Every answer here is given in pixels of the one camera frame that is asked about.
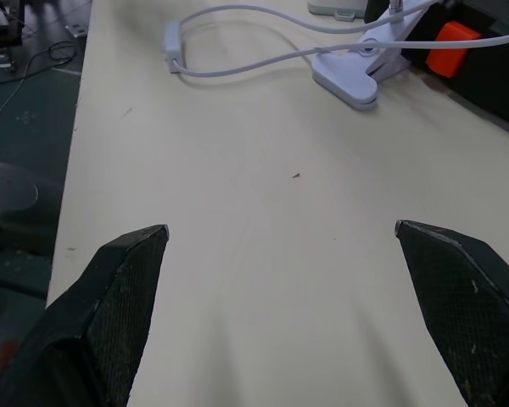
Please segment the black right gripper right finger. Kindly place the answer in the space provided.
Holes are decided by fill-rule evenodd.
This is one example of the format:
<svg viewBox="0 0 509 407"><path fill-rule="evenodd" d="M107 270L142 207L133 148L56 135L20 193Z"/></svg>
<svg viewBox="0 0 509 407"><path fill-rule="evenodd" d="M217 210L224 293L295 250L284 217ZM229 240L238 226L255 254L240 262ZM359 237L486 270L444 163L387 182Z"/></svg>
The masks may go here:
<svg viewBox="0 0 509 407"><path fill-rule="evenodd" d="M509 265L460 232L398 220L425 326L469 406L509 406Z"/></svg>

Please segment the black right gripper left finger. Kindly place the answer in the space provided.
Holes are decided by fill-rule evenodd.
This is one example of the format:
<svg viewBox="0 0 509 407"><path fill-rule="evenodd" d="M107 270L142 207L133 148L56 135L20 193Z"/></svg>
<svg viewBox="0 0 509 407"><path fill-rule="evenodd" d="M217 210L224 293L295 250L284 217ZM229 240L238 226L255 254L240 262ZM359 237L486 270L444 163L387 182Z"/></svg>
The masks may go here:
<svg viewBox="0 0 509 407"><path fill-rule="evenodd" d="M165 225L103 245L0 374L0 406L125 406L148 340Z"/></svg>

